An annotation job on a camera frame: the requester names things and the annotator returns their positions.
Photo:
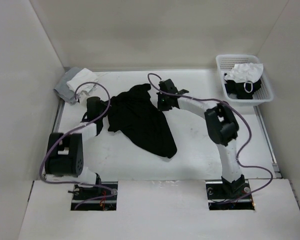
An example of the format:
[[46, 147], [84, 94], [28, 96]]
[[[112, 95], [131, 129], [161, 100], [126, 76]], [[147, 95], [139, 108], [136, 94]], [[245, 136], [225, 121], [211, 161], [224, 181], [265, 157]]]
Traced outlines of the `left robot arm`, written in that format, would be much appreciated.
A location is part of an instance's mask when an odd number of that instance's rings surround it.
[[90, 199], [102, 195], [100, 176], [84, 163], [84, 143], [98, 136], [103, 129], [103, 118], [110, 101], [88, 97], [86, 113], [81, 122], [68, 133], [53, 132], [48, 139], [47, 154], [40, 167], [41, 179], [49, 184], [77, 184], [86, 186]]

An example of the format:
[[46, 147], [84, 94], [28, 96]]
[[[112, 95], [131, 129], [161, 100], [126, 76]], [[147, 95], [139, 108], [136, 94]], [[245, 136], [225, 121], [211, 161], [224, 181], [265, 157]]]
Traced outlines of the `black tank top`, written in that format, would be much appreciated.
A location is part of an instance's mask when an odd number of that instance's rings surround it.
[[151, 102], [149, 83], [133, 86], [110, 99], [109, 132], [122, 132], [141, 149], [171, 159], [177, 146], [165, 115]]

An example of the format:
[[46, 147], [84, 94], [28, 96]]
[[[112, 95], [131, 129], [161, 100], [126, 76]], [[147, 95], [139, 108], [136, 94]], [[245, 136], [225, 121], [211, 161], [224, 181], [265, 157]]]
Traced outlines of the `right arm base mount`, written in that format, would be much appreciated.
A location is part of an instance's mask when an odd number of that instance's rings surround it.
[[207, 181], [205, 185], [209, 210], [255, 210], [249, 181], [243, 175], [232, 183], [222, 179]]

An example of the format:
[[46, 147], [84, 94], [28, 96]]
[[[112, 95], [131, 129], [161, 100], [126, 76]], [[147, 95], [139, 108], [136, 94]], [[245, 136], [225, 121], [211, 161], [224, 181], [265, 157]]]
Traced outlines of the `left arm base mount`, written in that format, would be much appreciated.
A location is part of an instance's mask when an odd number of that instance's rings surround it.
[[102, 182], [109, 189], [75, 185], [68, 193], [72, 195], [71, 211], [115, 211], [117, 195], [112, 190], [118, 189], [118, 182]]

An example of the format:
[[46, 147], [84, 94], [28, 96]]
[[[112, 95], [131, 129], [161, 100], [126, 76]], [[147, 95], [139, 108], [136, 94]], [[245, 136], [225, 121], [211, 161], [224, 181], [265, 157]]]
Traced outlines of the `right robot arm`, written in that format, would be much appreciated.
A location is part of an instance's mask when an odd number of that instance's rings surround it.
[[159, 82], [157, 107], [189, 111], [205, 120], [208, 136], [216, 144], [222, 166], [222, 192], [227, 199], [235, 197], [245, 184], [245, 177], [236, 160], [239, 124], [232, 110], [222, 103], [214, 107], [203, 101], [183, 97], [187, 90], [178, 90], [171, 79]]

